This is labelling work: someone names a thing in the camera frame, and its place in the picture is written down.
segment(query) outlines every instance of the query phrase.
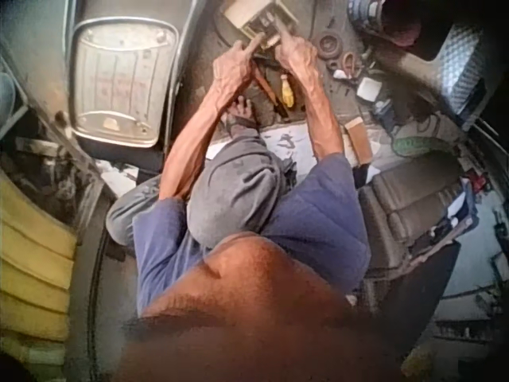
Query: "wire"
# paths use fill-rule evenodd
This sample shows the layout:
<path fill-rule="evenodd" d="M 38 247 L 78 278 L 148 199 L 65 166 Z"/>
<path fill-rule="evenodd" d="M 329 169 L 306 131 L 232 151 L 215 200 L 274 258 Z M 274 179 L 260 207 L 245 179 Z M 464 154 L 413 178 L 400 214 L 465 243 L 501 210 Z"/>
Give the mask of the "wire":
<path fill-rule="evenodd" d="M 317 19 L 317 8 L 318 8 L 318 0 L 313 0 L 313 10 L 311 13 L 311 28 L 309 30 L 309 36 L 308 40 L 311 40 L 313 38 L 313 34 L 315 31 L 315 23 Z M 223 34 L 221 34 L 218 26 L 217 26 L 217 18 L 216 15 L 219 12 L 216 12 L 213 17 L 213 24 L 214 24 L 214 32 L 216 33 L 217 37 L 220 39 L 220 41 L 225 44 L 228 48 L 231 48 L 231 44 L 228 42 L 226 38 L 224 38 Z"/>

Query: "blue shirt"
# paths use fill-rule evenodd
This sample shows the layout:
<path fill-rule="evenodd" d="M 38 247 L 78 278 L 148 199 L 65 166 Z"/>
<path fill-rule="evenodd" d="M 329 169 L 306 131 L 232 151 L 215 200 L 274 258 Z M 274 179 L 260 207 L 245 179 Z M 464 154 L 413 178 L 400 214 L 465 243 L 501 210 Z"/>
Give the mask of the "blue shirt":
<path fill-rule="evenodd" d="M 260 234 L 343 293 L 355 289 L 371 254 L 352 168 L 342 154 L 324 158 L 286 194 Z M 210 252 L 187 229 L 183 201 L 158 201 L 134 219 L 138 313 Z"/>

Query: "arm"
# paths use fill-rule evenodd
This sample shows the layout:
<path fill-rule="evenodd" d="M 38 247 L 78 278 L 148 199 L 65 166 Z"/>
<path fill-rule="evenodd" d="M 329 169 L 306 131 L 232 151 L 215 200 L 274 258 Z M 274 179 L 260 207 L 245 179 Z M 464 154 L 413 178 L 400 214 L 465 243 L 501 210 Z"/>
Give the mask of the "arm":
<path fill-rule="evenodd" d="M 329 154 L 343 153 L 344 143 L 340 126 L 325 95 L 320 73 L 317 70 L 317 50 L 309 41 L 294 37 L 281 22 L 277 22 L 281 45 L 276 58 L 301 83 L 313 152 L 320 161 Z"/>
<path fill-rule="evenodd" d="M 214 81 L 196 114 L 185 125 L 173 144 L 161 176 L 159 200 L 175 197 L 184 200 L 200 176 L 205 154 L 220 116 L 235 94 L 251 79 L 251 57 L 262 41 L 254 38 L 242 49 L 237 41 L 214 61 Z"/>

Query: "hand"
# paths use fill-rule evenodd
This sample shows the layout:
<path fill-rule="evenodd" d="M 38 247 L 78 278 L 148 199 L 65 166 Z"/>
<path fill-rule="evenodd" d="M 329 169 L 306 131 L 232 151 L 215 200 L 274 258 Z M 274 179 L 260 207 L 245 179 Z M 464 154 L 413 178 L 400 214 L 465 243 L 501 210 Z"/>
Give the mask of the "hand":
<path fill-rule="evenodd" d="M 221 57 L 214 60 L 214 82 L 220 91 L 236 93 L 243 85 L 251 81 L 251 58 L 264 38 L 258 34 L 247 48 L 243 49 L 241 41 L 237 41 Z"/>
<path fill-rule="evenodd" d="M 304 38 L 292 36 L 278 18 L 275 26 L 281 36 L 281 44 L 276 47 L 276 60 L 282 67 L 299 80 L 316 71 L 317 49 Z"/>

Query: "gray pants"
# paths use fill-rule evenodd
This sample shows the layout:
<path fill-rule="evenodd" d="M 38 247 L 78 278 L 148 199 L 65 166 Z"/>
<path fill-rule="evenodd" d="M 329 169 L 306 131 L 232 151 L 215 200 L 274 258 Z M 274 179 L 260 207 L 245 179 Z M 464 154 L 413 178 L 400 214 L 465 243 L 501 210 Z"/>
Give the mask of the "gray pants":
<path fill-rule="evenodd" d="M 194 185 L 188 230 L 206 248 L 238 232 L 260 232 L 289 189 L 285 166 L 254 129 L 239 129 Z M 133 219 L 158 199 L 161 176 L 131 190 L 111 207 L 106 227 L 117 243 L 134 248 Z"/>

